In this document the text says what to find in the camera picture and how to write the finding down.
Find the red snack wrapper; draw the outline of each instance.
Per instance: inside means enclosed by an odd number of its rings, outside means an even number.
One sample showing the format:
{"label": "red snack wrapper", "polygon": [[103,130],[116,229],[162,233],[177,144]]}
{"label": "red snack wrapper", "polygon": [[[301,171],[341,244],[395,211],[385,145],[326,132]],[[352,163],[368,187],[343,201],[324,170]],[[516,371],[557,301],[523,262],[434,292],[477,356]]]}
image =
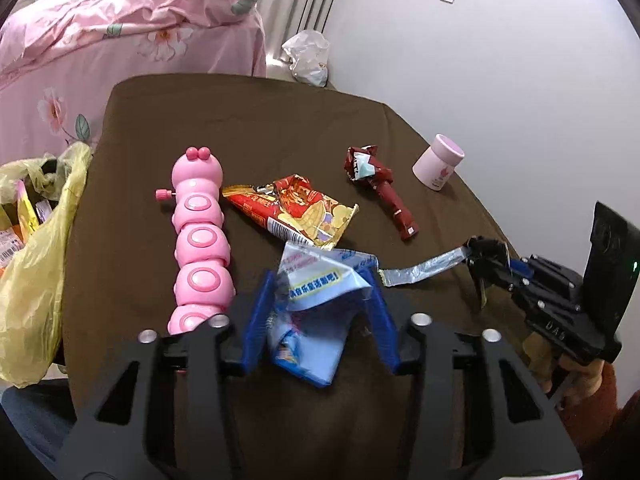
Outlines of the red snack wrapper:
{"label": "red snack wrapper", "polygon": [[377,146],[364,146],[347,150],[347,160],[344,169],[352,182],[368,184],[376,190],[382,202],[392,214],[392,218],[402,240],[407,240],[418,234],[418,224],[402,200],[395,192],[391,183],[393,173],[376,159]]}
{"label": "red snack wrapper", "polygon": [[358,211],[291,175],[266,186],[227,186],[222,196],[282,240],[333,249]]}

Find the pink pillow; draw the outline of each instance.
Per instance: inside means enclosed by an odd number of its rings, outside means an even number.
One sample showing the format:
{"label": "pink pillow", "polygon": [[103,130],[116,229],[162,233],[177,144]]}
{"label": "pink pillow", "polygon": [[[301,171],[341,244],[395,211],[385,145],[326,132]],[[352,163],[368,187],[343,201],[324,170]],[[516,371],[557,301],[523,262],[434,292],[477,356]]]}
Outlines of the pink pillow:
{"label": "pink pillow", "polygon": [[138,34],[182,22],[217,27],[242,20],[257,0],[39,0],[0,29],[0,73],[20,68],[48,48],[58,57],[105,37]]}

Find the white wall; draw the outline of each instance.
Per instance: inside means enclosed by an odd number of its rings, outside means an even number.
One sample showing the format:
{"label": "white wall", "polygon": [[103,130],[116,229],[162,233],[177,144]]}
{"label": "white wall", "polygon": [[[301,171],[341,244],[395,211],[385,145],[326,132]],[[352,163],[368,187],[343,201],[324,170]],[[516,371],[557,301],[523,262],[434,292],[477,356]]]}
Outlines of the white wall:
{"label": "white wall", "polygon": [[[334,0],[324,33],[332,84],[460,144],[521,254],[584,270],[596,200],[640,226],[640,40],[616,0]],[[640,388],[638,331],[640,292],[621,402]]]}

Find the yellow and red snack bag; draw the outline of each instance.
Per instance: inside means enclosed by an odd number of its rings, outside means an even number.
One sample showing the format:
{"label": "yellow and red snack bag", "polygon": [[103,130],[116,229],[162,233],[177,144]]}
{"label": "yellow and red snack bag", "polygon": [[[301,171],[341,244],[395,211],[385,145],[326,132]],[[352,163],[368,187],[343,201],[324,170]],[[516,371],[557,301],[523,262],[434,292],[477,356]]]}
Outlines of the yellow and red snack bag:
{"label": "yellow and red snack bag", "polygon": [[227,186],[222,196],[282,240],[333,249],[358,211],[314,190],[297,174],[266,186]]}

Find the trash bag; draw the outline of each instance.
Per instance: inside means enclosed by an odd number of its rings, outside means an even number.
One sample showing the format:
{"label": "trash bag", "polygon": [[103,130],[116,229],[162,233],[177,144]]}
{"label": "trash bag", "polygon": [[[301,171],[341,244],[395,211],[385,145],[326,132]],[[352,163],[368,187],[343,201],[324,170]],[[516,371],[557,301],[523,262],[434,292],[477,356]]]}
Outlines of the trash bag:
{"label": "trash bag", "polygon": [[317,30],[303,30],[282,44],[293,59],[289,69],[293,77],[313,86],[325,86],[328,76],[329,42]]}
{"label": "trash bag", "polygon": [[27,176],[42,196],[58,200],[0,277],[0,378],[19,388],[44,377],[62,339],[66,241],[91,157],[91,148],[76,142],[55,174],[42,171],[47,158],[0,166],[0,203],[14,202],[16,183]]}

